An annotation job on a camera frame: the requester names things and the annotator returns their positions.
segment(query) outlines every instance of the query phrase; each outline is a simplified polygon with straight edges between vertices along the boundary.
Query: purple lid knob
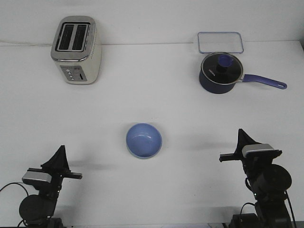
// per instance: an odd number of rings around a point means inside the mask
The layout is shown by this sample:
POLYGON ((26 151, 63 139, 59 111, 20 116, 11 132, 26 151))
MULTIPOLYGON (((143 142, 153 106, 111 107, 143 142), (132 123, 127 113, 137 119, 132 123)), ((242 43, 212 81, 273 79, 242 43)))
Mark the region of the purple lid knob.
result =
POLYGON ((229 55, 222 54, 218 57, 218 64, 221 67, 229 67, 232 65, 233 58, 229 55))

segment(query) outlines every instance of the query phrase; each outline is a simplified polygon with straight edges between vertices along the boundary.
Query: saucepan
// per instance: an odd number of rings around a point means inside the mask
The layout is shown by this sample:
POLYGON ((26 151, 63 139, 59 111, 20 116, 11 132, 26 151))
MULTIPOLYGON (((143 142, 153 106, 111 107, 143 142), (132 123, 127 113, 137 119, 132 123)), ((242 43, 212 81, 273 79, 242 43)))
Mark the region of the saucepan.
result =
POLYGON ((238 58, 225 52, 211 53, 203 59, 199 79, 200 84, 214 94, 229 92, 238 81, 259 82, 279 89, 287 88, 283 82, 258 75, 244 74, 243 65, 238 58))

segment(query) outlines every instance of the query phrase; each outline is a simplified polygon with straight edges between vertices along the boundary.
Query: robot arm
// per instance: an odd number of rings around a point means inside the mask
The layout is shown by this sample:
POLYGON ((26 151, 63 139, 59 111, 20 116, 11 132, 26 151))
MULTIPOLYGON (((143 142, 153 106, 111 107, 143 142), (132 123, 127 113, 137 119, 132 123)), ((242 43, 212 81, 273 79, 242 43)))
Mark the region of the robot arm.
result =
MULTIPOLYGON (((222 154, 220 162, 241 160, 246 185, 253 192, 257 202, 255 214, 245 214, 247 224, 259 223, 262 228, 292 228, 290 216, 285 206, 286 190, 292 179, 287 170, 272 164, 282 151, 275 150, 269 144, 261 144, 251 139, 242 129, 238 131, 238 144, 234 153, 222 154)), ((234 215, 229 228, 245 226, 239 215, 234 215)))
POLYGON ((25 184, 34 186, 39 193, 30 195, 21 202, 19 214, 29 228, 62 227, 60 218, 52 218, 62 181, 65 177, 81 179, 82 174, 73 173, 69 169, 64 145, 41 167, 42 169, 29 168, 22 178, 25 184))

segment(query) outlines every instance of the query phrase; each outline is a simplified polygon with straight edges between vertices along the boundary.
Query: purple handle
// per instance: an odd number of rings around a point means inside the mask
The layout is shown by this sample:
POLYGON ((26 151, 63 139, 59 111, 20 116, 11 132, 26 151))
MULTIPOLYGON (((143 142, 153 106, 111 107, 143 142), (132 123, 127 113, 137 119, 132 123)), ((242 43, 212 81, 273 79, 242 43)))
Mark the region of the purple handle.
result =
POLYGON ((287 85, 284 82, 275 81, 258 75, 244 75, 243 82, 259 82, 279 89, 287 88, 287 85))

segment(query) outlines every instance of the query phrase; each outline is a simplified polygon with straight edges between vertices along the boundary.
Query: clear plastic lid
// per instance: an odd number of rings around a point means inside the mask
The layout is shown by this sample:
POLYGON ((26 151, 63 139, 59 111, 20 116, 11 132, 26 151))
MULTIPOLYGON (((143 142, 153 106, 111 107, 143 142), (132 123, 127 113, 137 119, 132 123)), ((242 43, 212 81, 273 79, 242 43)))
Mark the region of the clear plastic lid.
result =
POLYGON ((202 54, 244 52, 242 37, 238 32, 199 32, 198 43, 199 52, 202 54))

